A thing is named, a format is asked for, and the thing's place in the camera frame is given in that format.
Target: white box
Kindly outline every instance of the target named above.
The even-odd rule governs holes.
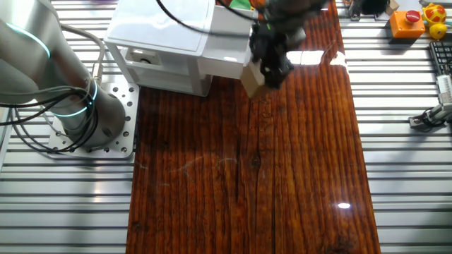
[[[187,25],[213,32],[247,35],[251,21],[215,0],[162,0]],[[257,17],[257,12],[238,10]],[[104,38],[130,83],[206,96],[212,75],[239,78],[251,56],[247,38],[207,36],[169,18],[149,0],[121,0]]]

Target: wood grain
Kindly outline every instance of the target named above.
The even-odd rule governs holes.
[[[323,61],[253,101],[141,90],[128,254],[380,253],[334,4],[300,50]]]

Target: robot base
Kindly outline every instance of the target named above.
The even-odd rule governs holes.
[[[115,139],[103,145],[102,147],[95,147],[93,149],[86,149],[83,147],[78,148],[74,152],[68,152],[62,155],[49,154],[54,159],[128,159],[133,153],[135,127],[136,127],[136,113],[138,108],[138,97],[140,95],[140,88],[136,84],[129,83],[114,84],[105,83],[102,84],[102,88],[107,93],[111,93],[116,96],[124,106],[126,111],[126,122],[124,127]],[[63,131],[58,118],[54,118],[53,126]],[[62,135],[57,135],[54,131],[50,135],[49,146],[63,148],[67,144],[71,144],[72,141]]]

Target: cardboard box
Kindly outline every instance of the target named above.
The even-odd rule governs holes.
[[[396,2],[396,0],[391,0],[391,2],[388,5],[388,8],[386,8],[386,14],[388,14],[389,16],[393,15],[394,11],[397,11],[399,5]]]
[[[250,98],[260,97],[272,91],[265,85],[265,77],[261,73],[261,62],[253,63],[250,61],[243,68],[240,80]]]

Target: metal rail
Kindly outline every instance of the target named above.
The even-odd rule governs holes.
[[[103,38],[117,1],[52,3],[62,23]],[[408,125],[409,116],[438,103],[429,38],[409,49],[388,45],[384,22],[371,17],[350,22],[342,1],[337,5],[381,250],[452,253],[451,129],[419,133]],[[97,46],[64,35],[90,68]],[[124,84],[109,52],[105,61],[104,82]],[[50,128],[43,118],[27,127],[48,142]],[[0,151],[6,151],[0,253],[124,253],[133,158],[120,164],[55,162],[28,149],[13,131],[6,141]]]

